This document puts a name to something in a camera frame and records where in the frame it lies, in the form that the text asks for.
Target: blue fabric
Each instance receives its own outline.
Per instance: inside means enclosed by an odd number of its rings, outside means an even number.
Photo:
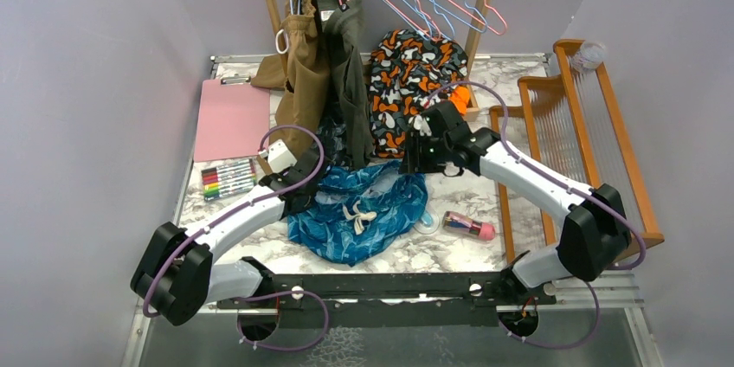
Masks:
[[[316,205],[288,217],[288,238],[334,263],[354,266],[385,250],[399,235],[408,233],[426,209],[428,192],[422,174],[400,175],[400,161],[349,172],[332,167],[319,185]],[[362,213],[377,212],[357,235],[354,221],[344,216],[357,206]]]

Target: clothing tag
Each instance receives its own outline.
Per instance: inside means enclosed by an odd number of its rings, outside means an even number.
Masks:
[[[334,13],[333,10],[322,10],[321,11],[321,21],[326,22],[329,20],[329,18],[332,17],[332,14]]]

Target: orange and black camouflage garment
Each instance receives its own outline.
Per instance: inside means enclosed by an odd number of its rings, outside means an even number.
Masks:
[[[375,156],[402,158],[408,119],[422,112],[435,89],[464,80],[467,62],[464,49],[448,39],[432,42],[407,29],[383,38],[371,55],[367,90]],[[439,97],[448,99],[449,94]]]

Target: pink clipboard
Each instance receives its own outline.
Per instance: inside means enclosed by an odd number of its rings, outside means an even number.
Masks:
[[[206,80],[202,84],[194,162],[255,156],[269,128],[269,90]]]

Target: marker set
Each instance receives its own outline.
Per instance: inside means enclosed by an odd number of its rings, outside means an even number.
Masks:
[[[206,202],[248,193],[256,182],[254,161],[245,159],[208,168],[202,171],[202,181]]]

